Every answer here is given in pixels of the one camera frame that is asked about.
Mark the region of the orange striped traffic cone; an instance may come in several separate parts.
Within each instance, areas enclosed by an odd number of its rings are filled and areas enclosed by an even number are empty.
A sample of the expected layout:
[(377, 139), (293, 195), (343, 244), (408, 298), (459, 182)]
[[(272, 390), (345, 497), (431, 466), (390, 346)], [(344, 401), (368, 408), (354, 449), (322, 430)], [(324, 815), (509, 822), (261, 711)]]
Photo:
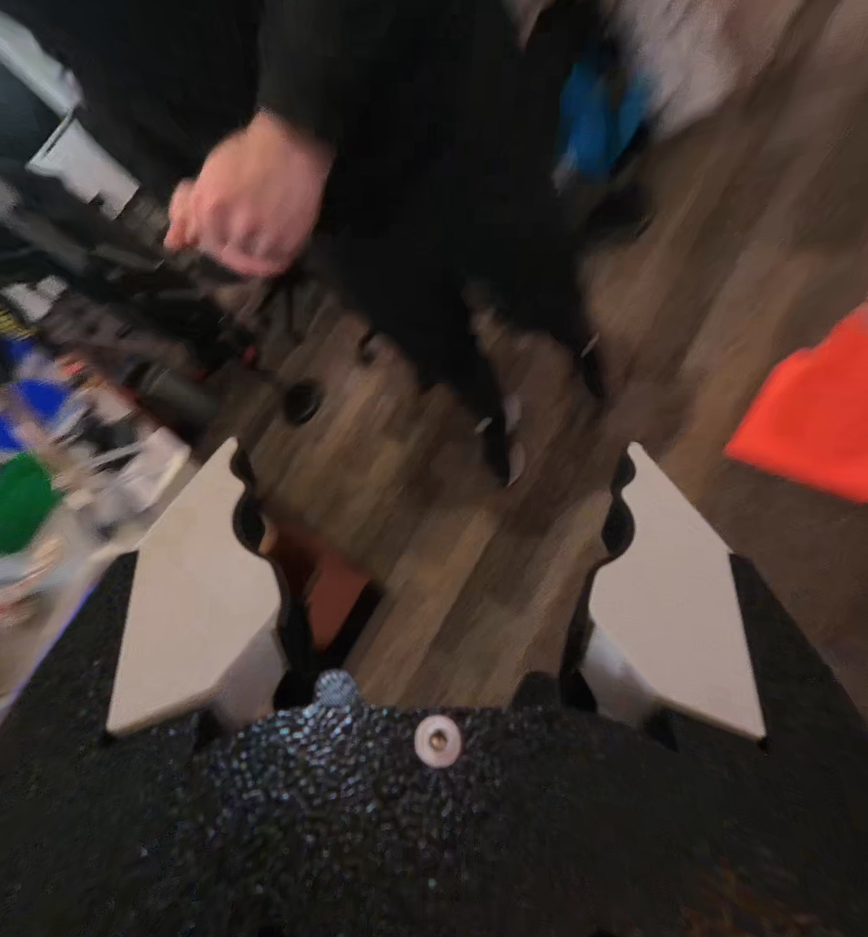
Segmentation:
[(818, 344), (776, 366), (723, 453), (868, 504), (868, 297)]

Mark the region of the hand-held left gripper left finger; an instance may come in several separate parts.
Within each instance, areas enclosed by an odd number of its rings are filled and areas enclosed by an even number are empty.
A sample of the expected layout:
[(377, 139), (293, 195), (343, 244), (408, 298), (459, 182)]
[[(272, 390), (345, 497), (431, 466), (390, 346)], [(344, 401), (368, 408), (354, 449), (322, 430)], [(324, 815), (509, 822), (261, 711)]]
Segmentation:
[(287, 583), (261, 553), (250, 462), (223, 442), (141, 539), (108, 710), (129, 735), (193, 713), (240, 731), (274, 711), (289, 664)]

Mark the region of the green parts bin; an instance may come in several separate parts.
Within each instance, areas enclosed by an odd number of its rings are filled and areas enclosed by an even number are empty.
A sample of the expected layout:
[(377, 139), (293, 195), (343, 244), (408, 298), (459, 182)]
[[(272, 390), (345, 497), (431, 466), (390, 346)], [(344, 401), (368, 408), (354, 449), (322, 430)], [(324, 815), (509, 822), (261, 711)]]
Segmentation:
[(29, 452), (0, 465), (0, 556), (25, 550), (61, 500), (48, 469)]

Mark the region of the grey work table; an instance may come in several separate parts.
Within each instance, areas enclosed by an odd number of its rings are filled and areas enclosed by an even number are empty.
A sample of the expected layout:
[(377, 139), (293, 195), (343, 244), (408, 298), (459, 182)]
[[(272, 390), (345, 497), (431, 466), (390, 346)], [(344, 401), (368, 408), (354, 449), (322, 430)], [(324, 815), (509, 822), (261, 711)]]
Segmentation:
[[(0, 556), (0, 721), (112, 562), (132, 551), (188, 474), (190, 448), (85, 367), (37, 343), (6, 340), (0, 385), (0, 465), (29, 452), (62, 500), (22, 552)], [(60, 424), (38, 424), (9, 390), (58, 382), (77, 401)]]

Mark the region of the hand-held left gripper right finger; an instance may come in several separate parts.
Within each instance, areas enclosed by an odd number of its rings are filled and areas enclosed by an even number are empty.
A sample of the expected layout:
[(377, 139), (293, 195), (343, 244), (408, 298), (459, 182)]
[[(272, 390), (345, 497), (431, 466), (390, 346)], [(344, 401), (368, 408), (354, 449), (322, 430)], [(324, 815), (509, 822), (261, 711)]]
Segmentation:
[(604, 545), (576, 663), (596, 709), (634, 728), (667, 710), (764, 740), (732, 551), (640, 444), (620, 456)]

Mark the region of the blue bag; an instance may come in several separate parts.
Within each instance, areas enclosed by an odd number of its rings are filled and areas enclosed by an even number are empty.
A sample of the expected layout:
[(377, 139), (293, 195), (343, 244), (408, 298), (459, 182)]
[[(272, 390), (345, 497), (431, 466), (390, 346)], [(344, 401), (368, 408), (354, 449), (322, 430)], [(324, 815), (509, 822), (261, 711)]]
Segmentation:
[(556, 185), (615, 180), (647, 143), (649, 116), (643, 74), (612, 52), (584, 52), (560, 96)]

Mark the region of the cardboard box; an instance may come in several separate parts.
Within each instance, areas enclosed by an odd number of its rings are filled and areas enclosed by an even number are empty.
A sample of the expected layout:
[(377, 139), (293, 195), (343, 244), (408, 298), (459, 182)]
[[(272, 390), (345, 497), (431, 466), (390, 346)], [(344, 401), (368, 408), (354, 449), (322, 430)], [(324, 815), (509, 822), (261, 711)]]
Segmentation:
[(342, 667), (380, 605), (381, 586), (322, 538), (266, 521), (260, 551), (287, 585), (280, 634), (294, 671)]

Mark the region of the small blue parts bin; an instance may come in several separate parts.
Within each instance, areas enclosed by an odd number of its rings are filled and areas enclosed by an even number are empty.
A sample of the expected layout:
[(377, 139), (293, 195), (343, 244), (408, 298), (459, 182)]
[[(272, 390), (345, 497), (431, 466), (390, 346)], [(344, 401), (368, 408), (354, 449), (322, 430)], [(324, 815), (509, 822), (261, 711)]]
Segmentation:
[(11, 381), (9, 390), (40, 425), (53, 427), (74, 412), (74, 393), (58, 382), (22, 378)]

